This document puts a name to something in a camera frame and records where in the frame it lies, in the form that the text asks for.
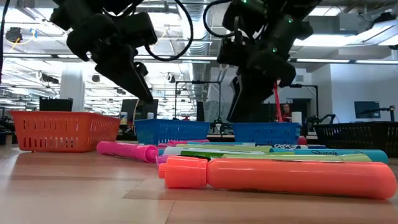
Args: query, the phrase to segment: wooden table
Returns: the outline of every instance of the wooden table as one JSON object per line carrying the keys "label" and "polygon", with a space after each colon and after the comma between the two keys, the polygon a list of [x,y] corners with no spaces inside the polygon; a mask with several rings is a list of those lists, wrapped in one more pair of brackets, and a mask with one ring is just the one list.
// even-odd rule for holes
{"label": "wooden table", "polygon": [[[392,160],[398,172],[398,160]],[[398,197],[169,190],[154,164],[0,148],[2,224],[398,223]]]}

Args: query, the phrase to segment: metal frame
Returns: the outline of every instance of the metal frame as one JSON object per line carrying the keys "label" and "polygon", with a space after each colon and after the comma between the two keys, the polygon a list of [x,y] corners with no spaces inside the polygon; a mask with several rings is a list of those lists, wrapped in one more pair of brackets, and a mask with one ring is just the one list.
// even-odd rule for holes
{"label": "metal frame", "polygon": [[219,88],[219,92],[218,92],[218,118],[221,118],[221,82],[213,82],[213,81],[176,81],[175,82],[175,91],[174,91],[174,118],[177,118],[177,85],[179,83],[191,83],[191,84],[197,84],[197,85],[204,85],[204,84],[212,84],[212,83],[216,83],[218,84]]}

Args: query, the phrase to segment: pillar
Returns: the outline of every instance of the pillar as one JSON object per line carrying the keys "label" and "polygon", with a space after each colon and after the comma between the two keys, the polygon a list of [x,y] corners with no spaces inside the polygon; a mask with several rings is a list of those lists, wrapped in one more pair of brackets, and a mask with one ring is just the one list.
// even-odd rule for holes
{"label": "pillar", "polygon": [[72,111],[84,112],[85,80],[80,63],[66,63],[61,76],[60,99],[73,99]]}

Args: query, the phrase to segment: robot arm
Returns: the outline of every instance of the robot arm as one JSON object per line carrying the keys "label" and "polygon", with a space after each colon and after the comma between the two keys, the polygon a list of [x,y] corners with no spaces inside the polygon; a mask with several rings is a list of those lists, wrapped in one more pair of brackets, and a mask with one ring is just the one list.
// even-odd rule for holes
{"label": "robot arm", "polygon": [[[193,41],[192,20],[179,0],[175,2],[188,17],[191,37],[182,52],[174,57],[160,58],[149,48],[157,42],[148,13],[135,14],[143,0],[53,0],[58,8],[50,20],[64,30],[73,28],[67,39],[70,50],[84,61],[91,58],[96,71],[138,98],[150,103],[153,97],[144,77],[148,71],[143,63],[134,62],[137,48],[161,61],[178,59]],[[209,33],[222,37],[218,63],[238,67],[232,81],[234,98],[229,121],[239,121],[272,95],[277,80],[285,87],[295,78],[294,67],[287,63],[295,39],[312,34],[309,23],[303,22],[322,0],[217,0],[210,3],[203,15],[215,4],[230,2],[223,26],[232,33],[218,35],[205,25]]]}
{"label": "robot arm", "polygon": [[[205,12],[215,5],[230,2],[224,15],[223,26],[232,31],[222,37],[218,63],[238,67],[231,85],[234,98],[229,121],[239,121],[257,110],[273,94],[277,80],[279,86],[290,85],[295,78],[293,65],[287,62],[295,39],[306,39],[313,31],[303,20],[322,0],[218,0],[209,4]],[[208,26],[208,32],[214,35]]]}
{"label": "robot arm", "polygon": [[[73,29],[67,39],[70,50],[84,61],[89,61],[89,52],[97,72],[147,103],[153,97],[144,80],[148,74],[145,65],[134,61],[137,48],[144,46],[154,58],[171,61],[183,55],[193,40],[192,20],[179,0],[175,2],[188,17],[191,37],[184,50],[170,58],[160,58],[150,51],[149,46],[157,42],[154,26],[148,13],[134,13],[143,0],[53,1],[58,8],[50,20],[64,30]],[[123,13],[112,16],[110,12]]]}

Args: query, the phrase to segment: green highlighter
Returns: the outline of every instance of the green highlighter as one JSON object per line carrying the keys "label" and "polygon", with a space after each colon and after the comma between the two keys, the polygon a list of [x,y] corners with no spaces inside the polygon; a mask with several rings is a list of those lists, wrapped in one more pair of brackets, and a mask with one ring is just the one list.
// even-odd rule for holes
{"label": "green highlighter", "polygon": [[272,146],[212,146],[212,145],[186,145],[186,144],[178,144],[177,147],[188,147],[188,148],[196,148],[196,149],[221,149],[221,150],[232,150],[232,151],[259,151],[265,154],[272,153],[269,152],[272,149]]}
{"label": "green highlighter", "polygon": [[365,154],[350,154],[342,156],[334,155],[231,155],[225,154],[222,158],[227,159],[279,159],[279,160],[301,160],[301,161],[345,161],[345,162],[372,162]]}

